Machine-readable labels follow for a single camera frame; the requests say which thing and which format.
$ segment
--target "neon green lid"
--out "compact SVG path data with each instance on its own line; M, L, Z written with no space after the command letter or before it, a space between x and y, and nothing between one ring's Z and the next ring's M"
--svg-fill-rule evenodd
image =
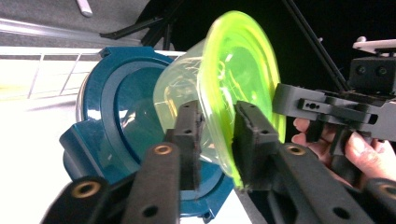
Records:
M260 25L247 14L228 12L209 30L198 73L198 94L219 165L242 187L233 161L234 108L236 101L256 105L284 142L286 119L272 112L279 83L276 57Z

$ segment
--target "black metal bracket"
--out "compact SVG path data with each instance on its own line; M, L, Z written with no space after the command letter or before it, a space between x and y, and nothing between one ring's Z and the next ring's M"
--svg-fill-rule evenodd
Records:
M127 35L131 35L143 29L149 28L148 32L141 39L142 45L154 47L158 41L160 41L161 37L163 37L163 50L169 50L173 24L183 11L184 6L186 6L189 1L190 0L170 0L166 1L168 3L167 5L158 3L158 1L150 1L146 5L141 17L139 17L136 24L125 27L116 32L99 35L104 38L117 40ZM160 13L160 15L155 15L151 19L141 21L143 13L149 11L151 7L155 7L154 5L156 4L159 4L160 6L164 5L162 13Z
M113 186L99 176L73 181L42 223L178 223L179 173L179 148L161 143L139 172Z
M168 129L165 142L171 142L182 148L180 151L180 189L198 189L200 183L199 162L201 154L201 131L204 115L199 111L198 101L183 104L178 109L175 129Z
M238 102L235 112L235 164L245 189L269 192L275 223L396 221L396 182L371 179L363 190L345 186L308 147L280 144L257 106Z
M332 169L354 184L361 172L344 157L345 143L352 132L360 132L368 141L372 138L396 141L396 120L390 119L396 114L392 98L364 96L355 92L311 91L278 84L273 109L278 114L312 120L307 136L311 142L318 141L324 123L337 125L330 150Z

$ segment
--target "plastic food container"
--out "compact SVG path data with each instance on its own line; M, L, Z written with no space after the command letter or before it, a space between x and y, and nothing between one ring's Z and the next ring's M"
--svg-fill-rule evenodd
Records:
M284 141L286 120L272 112L279 74L272 46L247 14L228 12L211 26L205 40L171 63L154 88L153 102L164 130L175 125L178 108L199 100L205 116L203 160L217 163L241 186L231 144L236 101L256 105Z

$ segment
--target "metal bolt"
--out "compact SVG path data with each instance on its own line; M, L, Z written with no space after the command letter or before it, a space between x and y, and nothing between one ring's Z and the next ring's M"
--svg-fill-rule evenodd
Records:
M366 67L364 67L363 65L359 65L356 68L356 73L358 73L358 75L364 75L364 73L366 73Z
M387 74L387 72L388 72L388 70L385 68L385 67L378 67L378 69L376 70L376 74L379 76L379 77L382 77L382 76L384 76L384 75L386 75Z

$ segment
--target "screw hole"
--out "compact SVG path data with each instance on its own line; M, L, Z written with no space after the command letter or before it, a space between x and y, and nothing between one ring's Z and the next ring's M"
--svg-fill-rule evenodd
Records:
M296 156L301 156L305 154L305 150L299 147L288 147L289 153L296 155Z
M332 210L338 217L342 218L342 219L349 219L350 215L348 213L348 211L346 211L344 208L341 207L335 207Z
M383 184L380 186L380 189L386 193L390 198L396 200L396 187L389 185L389 184Z
M100 189L100 184L94 181L85 181L74 187L72 191L72 196L75 198L87 198Z
M205 213L202 216L202 219L203 219L204 223L209 223L213 219L213 217L212 217L212 215L210 213Z
M320 106L316 104L306 104L305 107L309 107L310 109L319 109Z
M158 207L155 205L152 205L143 211L143 216L144 217L154 217L157 215L157 213L158 213Z
M169 146L158 146L154 148L154 152L158 155L165 155L172 151L172 148Z

